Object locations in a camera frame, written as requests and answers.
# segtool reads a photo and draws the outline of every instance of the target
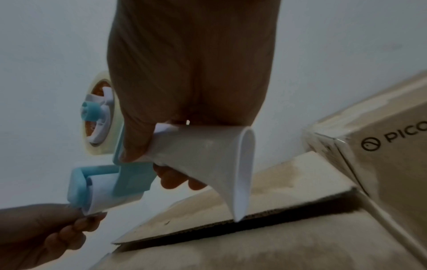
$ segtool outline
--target box flap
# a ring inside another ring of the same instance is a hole
[[[246,218],[306,205],[352,190],[354,183],[314,152],[256,173]],[[208,190],[169,207],[114,243],[156,238],[233,222],[221,197]]]
[[[353,106],[323,118],[308,128],[340,138],[396,113],[427,102],[427,72],[423,72]]]
[[[423,266],[360,210],[218,237],[113,253],[92,270],[353,269]]]

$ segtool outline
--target white wall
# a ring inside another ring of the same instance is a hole
[[[0,207],[66,202],[70,169],[109,163],[81,147],[79,107],[106,69],[114,0],[0,3]],[[256,169],[302,152],[300,129],[427,68],[424,0],[283,0]],[[191,194],[155,182],[49,269],[87,269],[109,243]]]

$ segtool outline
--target hand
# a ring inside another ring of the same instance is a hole
[[[251,125],[266,95],[280,0],[119,0],[108,64],[131,162],[156,123]],[[187,176],[154,167],[175,188]],[[192,189],[204,184],[189,181]]]
[[[30,269],[78,250],[86,240],[83,232],[95,231],[105,216],[84,217],[61,204],[0,210],[1,269]]]

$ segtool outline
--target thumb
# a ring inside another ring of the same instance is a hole
[[[39,204],[0,210],[0,244],[20,242],[82,218],[79,209],[67,204]]]
[[[125,137],[123,139],[122,162],[133,162],[142,156],[150,144],[156,123],[136,120],[123,112],[125,119]]]

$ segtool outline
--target cardboard box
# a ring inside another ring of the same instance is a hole
[[[303,136],[427,246],[427,73],[318,121]]]
[[[257,173],[248,215],[239,223],[219,195],[208,190],[176,203],[115,243],[120,247],[93,270],[427,266],[416,241],[313,152]]]

